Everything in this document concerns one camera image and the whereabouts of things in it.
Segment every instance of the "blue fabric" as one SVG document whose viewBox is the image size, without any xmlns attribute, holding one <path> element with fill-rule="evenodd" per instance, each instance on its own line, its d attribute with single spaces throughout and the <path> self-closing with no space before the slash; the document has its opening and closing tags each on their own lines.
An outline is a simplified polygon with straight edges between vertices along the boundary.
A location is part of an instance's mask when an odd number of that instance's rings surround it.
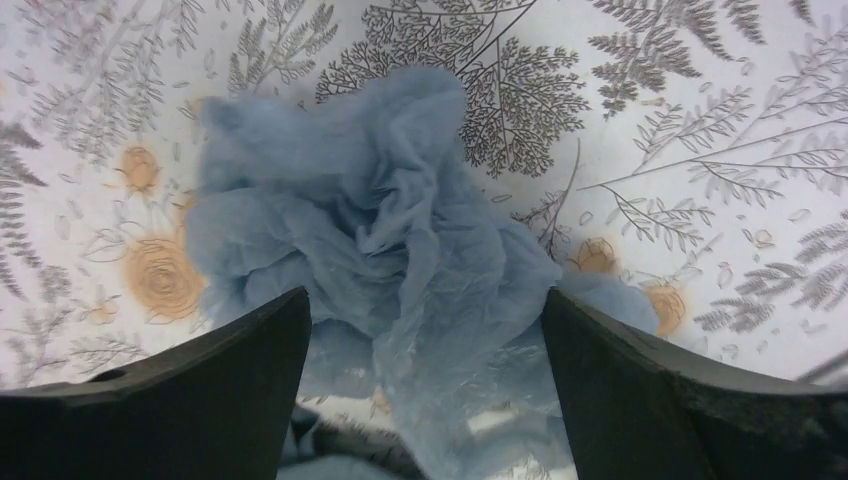
<svg viewBox="0 0 848 480">
<path fill-rule="evenodd" d="M 494 211 L 464 169 L 465 108 L 454 76 L 418 67 L 309 112 L 207 99 L 186 218 L 207 314 L 228 321 L 305 286 L 314 329 L 302 393 L 365 398 L 380 385 L 434 480 L 484 478 L 530 452 L 553 468 L 568 453 L 537 321 L 552 286 L 647 331 L 658 324 L 640 292 L 564 275 Z M 469 428 L 507 401 L 524 413 Z"/>
</svg>

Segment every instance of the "orange flower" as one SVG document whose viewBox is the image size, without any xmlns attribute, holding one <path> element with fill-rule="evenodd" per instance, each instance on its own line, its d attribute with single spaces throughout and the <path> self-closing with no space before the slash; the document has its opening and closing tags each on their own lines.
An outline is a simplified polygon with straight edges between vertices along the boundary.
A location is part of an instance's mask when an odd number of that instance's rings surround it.
<svg viewBox="0 0 848 480">
<path fill-rule="evenodd" d="M 130 147 L 124 150 L 121 168 L 118 169 L 124 174 L 130 194 L 139 193 L 143 196 L 153 193 L 159 170 L 156 157 L 144 147 Z"/>
<path fill-rule="evenodd" d="M 615 251 L 603 238 L 590 238 L 580 245 L 576 263 L 581 272 L 609 273 L 615 267 Z"/>
<path fill-rule="evenodd" d="M 124 274 L 136 300 L 164 323 L 194 313 L 203 292 L 203 278 L 172 239 L 139 242 L 124 257 Z"/>
<path fill-rule="evenodd" d="M 668 285 L 651 287 L 645 293 L 651 299 L 651 305 L 660 319 L 657 335 L 668 336 L 680 326 L 683 315 L 686 314 L 686 304 L 683 303 L 680 293 Z"/>
</svg>

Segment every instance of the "fern print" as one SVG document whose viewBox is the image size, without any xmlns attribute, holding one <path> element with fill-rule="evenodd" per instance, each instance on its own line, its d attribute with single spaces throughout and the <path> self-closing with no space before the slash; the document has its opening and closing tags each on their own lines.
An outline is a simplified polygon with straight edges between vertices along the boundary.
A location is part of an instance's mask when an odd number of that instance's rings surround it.
<svg viewBox="0 0 848 480">
<path fill-rule="evenodd" d="M 753 332 L 787 296 L 792 307 L 832 312 L 848 297 L 848 211 L 841 216 L 799 239 L 796 263 L 771 262 L 745 273 L 737 296 L 711 302 L 713 311 L 695 317 L 695 323 L 707 332 Z"/>
<path fill-rule="evenodd" d="M 307 0 L 267 0 L 267 15 L 255 25 L 242 27 L 238 50 L 230 56 L 229 90 L 258 91 L 271 76 L 283 84 L 307 75 L 315 68 L 312 58 L 327 46 L 338 31 L 332 23 L 333 6 L 321 3 L 311 18 L 299 22 Z"/>
<path fill-rule="evenodd" d="M 765 45 L 757 0 L 724 0 L 721 5 L 736 30 L 751 43 Z"/>
<path fill-rule="evenodd" d="M 843 161 L 848 143 L 838 130 L 848 124 L 848 13 L 840 27 L 831 24 L 825 16 L 821 34 L 807 38 L 805 51 L 789 52 L 796 71 L 775 78 L 761 107 L 752 99 L 751 89 L 738 86 L 708 95 L 703 107 L 695 105 L 686 113 L 680 105 L 665 105 L 637 126 L 633 141 L 642 159 L 631 174 L 578 191 L 605 188 L 615 196 L 613 187 L 619 183 L 686 166 L 689 182 L 703 185 L 707 199 L 724 204 L 738 201 L 766 208 L 784 198 L 785 181 L 806 181 L 841 196 L 848 191 L 848 165 Z M 706 94 L 711 88 L 712 82 L 707 82 L 699 92 Z M 758 135 L 761 130 L 766 134 Z M 764 155 L 769 145 L 771 154 Z M 674 146 L 683 147 L 678 149 L 683 154 L 651 166 Z M 728 159 L 742 151 L 757 151 L 758 158 Z"/>
<path fill-rule="evenodd" d="M 204 13 L 197 0 L 161 0 L 154 15 L 141 18 L 145 4 L 136 1 L 110 37 L 98 38 L 99 55 L 90 55 L 93 60 L 84 69 L 70 65 L 71 72 L 84 74 L 80 82 L 48 85 L 33 103 L 33 126 L 55 131 L 57 142 L 96 170 L 127 138 L 156 130 L 164 104 L 162 57 L 169 48 L 179 57 L 193 47 L 198 14 Z"/>
<path fill-rule="evenodd" d="M 15 385 L 26 388 L 38 382 L 43 373 L 55 373 L 65 367 L 68 359 L 51 346 L 62 332 L 72 310 L 63 306 L 70 294 L 68 272 L 62 267 L 48 266 L 39 271 L 41 300 L 44 306 L 23 312 L 21 326 L 5 328 L 15 334 L 6 339 L 6 347 L 16 357 Z"/>
<path fill-rule="evenodd" d="M 38 269 L 42 261 L 28 240 L 20 202 L 24 186 L 46 187 L 40 178 L 27 168 L 18 155 L 18 148 L 37 150 L 41 143 L 20 124 L 0 122 L 0 283 L 12 295 L 24 299 L 24 293 L 9 263 L 12 258 Z"/>
<path fill-rule="evenodd" d="M 568 233 L 571 228 L 559 223 L 559 215 L 565 207 L 565 202 L 568 199 L 569 193 L 574 186 L 574 180 L 577 178 L 577 169 L 580 168 L 580 139 L 577 139 L 577 156 L 574 160 L 574 168 L 571 171 L 571 178 L 568 180 L 568 186 L 565 190 L 557 192 L 546 192 L 545 197 L 541 199 L 540 205 L 532 209 L 529 213 L 519 215 L 512 213 L 510 216 L 513 220 L 527 226 L 531 231 L 538 231 L 539 244 L 544 247 L 548 255 L 554 260 L 564 260 L 568 257 L 567 254 L 561 252 L 561 249 L 571 243 Z"/>
<path fill-rule="evenodd" d="M 789 5 L 792 7 L 792 11 L 795 13 L 796 17 L 800 18 L 810 26 L 814 27 L 816 25 L 810 11 L 810 0 L 790 0 Z"/>
<path fill-rule="evenodd" d="M 757 5 L 751 0 L 590 0 L 627 28 L 626 32 L 591 37 L 589 44 L 614 57 L 592 69 L 606 82 L 598 92 L 605 98 L 607 120 L 624 111 L 639 97 L 639 90 L 662 92 L 666 75 L 696 78 L 701 72 L 692 64 L 689 47 L 680 38 L 683 31 L 722 60 L 733 60 L 717 33 L 719 9 L 744 38 L 764 44 Z"/>
<path fill-rule="evenodd" d="M 95 67 L 117 0 L 40 0 L 19 2 L 30 39 L 52 42 L 53 61 L 84 74 Z"/>
<path fill-rule="evenodd" d="M 537 1 L 409 0 L 391 8 L 371 6 L 363 15 L 368 41 L 354 43 L 330 62 L 316 96 L 323 101 L 356 91 L 398 66 L 450 70 L 468 95 L 461 131 L 468 161 L 493 178 L 539 177 L 554 163 L 552 145 L 584 128 L 580 114 L 589 104 L 579 93 L 585 82 L 569 72 L 579 61 L 577 53 L 531 48 L 508 35 Z M 512 23 L 498 31 L 498 18 L 515 12 Z"/>
<path fill-rule="evenodd" d="M 621 234 L 626 235 L 631 229 L 636 232 L 638 240 L 648 240 L 652 243 L 661 241 L 669 251 L 680 248 L 686 252 L 691 247 L 698 247 L 704 240 L 695 221 L 711 226 L 711 218 L 715 213 L 707 207 L 698 206 L 691 198 L 678 202 L 667 208 L 662 199 L 647 198 L 625 199 L 612 189 L 608 189 L 615 197 L 616 208 L 607 218 L 607 225 L 618 218 L 624 217 Z"/>
<path fill-rule="evenodd" d="M 751 93 L 751 88 L 737 87 L 733 92 L 722 90 L 717 98 L 708 95 L 704 108 L 696 105 L 684 114 L 681 105 L 666 105 L 665 111 L 646 116 L 647 123 L 636 127 L 640 138 L 633 139 L 639 150 L 645 152 L 633 173 L 642 171 L 673 143 L 699 154 L 712 150 L 719 141 L 731 138 L 747 120 L 747 112 L 754 107 Z"/>
<path fill-rule="evenodd" d="M 71 342 L 69 358 L 79 374 L 85 376 L 150 356 L 141 346 L 138 334 L 127 339 L 123 333 L 81 337 Z"/>
</svg>

